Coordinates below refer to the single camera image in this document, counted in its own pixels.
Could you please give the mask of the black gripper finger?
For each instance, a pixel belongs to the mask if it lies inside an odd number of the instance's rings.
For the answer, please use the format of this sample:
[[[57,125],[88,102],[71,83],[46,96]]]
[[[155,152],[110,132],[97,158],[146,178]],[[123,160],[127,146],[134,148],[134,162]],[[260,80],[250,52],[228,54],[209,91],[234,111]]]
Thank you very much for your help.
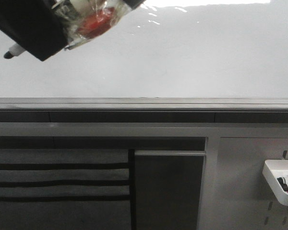
[[[44,61],[65,46],[63,26],[52,11],[55,0],[0,0],[0,30]]]

